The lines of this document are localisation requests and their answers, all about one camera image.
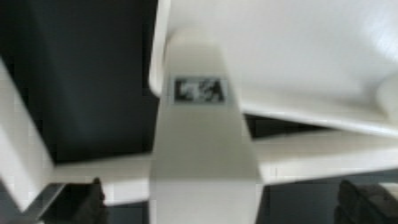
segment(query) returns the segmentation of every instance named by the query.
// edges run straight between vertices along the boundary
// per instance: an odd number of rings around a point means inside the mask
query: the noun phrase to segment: dark background
[[[155,12],[155,0],[0,0],[0,54],[58,164],[152,152]],[[255,139],[322,129],[246,120]],[[393,180],[397,171],[356,178]],[[340,180],[265,188],[260,223],[333,223]],[[17,215],[0,185],[0,224]],[[111,224],[125,223],[148,223],[146,202],[111,208]]]

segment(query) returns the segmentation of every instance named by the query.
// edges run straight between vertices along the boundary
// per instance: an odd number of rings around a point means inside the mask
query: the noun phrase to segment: white plastic piece
[[[152,224],[257,223],[264,187],[258,161],[221,50],[201,31],[178,32],[166,59],[150,177]],[[223,91],[201,90],[209,80],[214,86],[221,84]],[[180,101],[178,91],[191,100]]]
[[[244,112],[398,137],[376,101],[379,83],[398,71],[397,12],[395,0],[161,0],[155,94],[166,38],[194,25],[223,44]]]
[[[257,149],[265,185],[398,168],[398,140],[322,131],[260,140]]]
[[[393,75],[381,84],[377,101],[392,121],[398,123],[398,75]]]
[[[20,210],[47,186],[54,171],[45,144],[0,61],[0,179]]]
[[[58,166],[52,182],[91,183],[100,177],[105,204],[121,205],[150,198],[152,156],[125,156],[95,162]]]

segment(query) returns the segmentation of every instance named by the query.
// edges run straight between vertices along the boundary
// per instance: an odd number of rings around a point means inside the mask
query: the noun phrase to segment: white plastic panel
[[[201,31],[168,45],[150,214],[153,224],[257,222],[262,175],[219,46]]]
[[[52,159],[0,60],[0,179],[20,210],[49,184]]]
[[[153,92],[166,38],[201,27],[223,44],[248,113],[398,137],[376,96],[398,74],[397,12],[395,0],[161,0]]]

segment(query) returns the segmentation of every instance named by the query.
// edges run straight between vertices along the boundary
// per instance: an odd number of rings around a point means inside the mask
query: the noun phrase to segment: small label
[[[223,104],[226,97],[226,83],[221,78],[175,79],[175,103]]]

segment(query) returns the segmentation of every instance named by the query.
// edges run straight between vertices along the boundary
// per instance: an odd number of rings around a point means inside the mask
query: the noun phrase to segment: black sticker
[[[177,103],[225,103],[226,91],[219,78],[177,78],[175,79]]]

